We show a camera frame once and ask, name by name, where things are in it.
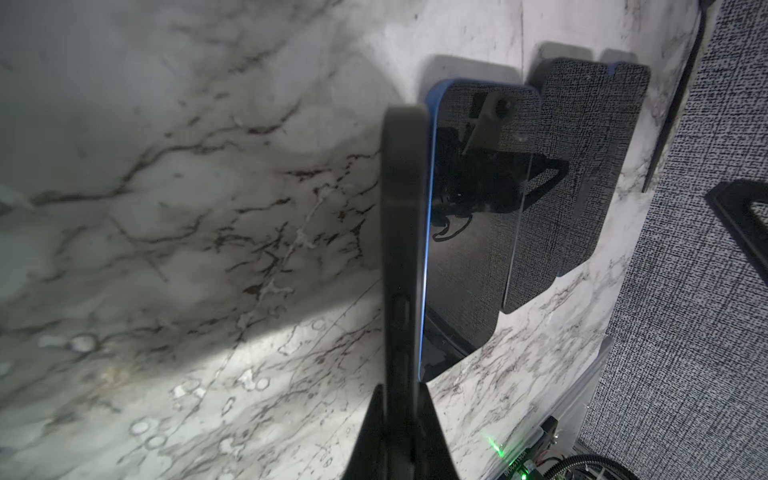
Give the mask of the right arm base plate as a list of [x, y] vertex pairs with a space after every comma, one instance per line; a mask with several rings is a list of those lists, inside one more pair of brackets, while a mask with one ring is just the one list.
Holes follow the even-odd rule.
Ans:
[[548, 468], [574, 454], [577, 430], [548, 416], [512, 450], [493, 479], [542, 479]]

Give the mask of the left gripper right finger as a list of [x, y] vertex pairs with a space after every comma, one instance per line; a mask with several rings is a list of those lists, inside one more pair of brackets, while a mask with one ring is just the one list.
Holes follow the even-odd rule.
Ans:
[[424, 383], [419, 384], [416, 421], [416, 478], [458, 480], [429, 389]]

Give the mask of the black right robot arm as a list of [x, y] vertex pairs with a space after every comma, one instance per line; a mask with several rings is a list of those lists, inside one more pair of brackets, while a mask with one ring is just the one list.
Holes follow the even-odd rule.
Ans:
[[767, 203], [767, 183], [737, 179], [723, 181], [704, 196], [764, 283], [767, 283], [767, 224], [753, 206]]

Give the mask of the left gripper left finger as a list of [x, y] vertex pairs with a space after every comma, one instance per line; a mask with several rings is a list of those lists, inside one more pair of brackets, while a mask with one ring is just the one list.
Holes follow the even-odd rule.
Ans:
[[384, 478], [384, 387], [373, 390], [361, 430], [342, 480], [381, 480]]

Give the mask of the phone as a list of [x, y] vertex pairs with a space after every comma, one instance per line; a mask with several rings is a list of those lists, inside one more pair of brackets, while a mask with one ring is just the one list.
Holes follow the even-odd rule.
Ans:
[[453, 79], [428, 93], [432, 187], [422, 381], [485, 345], [507, 288], [540, 116], [536, 89]]
[[590, 151], [605, 63], [555, 58], [536, 70], [541, 110], [501, 311], [510, 314], [592, 255], [596, 222], [584, 220], [596, 183]]
[[388, 109], [381, 138], [386, 479], [412, 479], [416, 465], [429, 159], [427, 108]]
[[639, 119], [651, 77], [645, 65], [601, 64], [594, 75], [573, 159], [576, 191], [557, 275], [594, 253]]

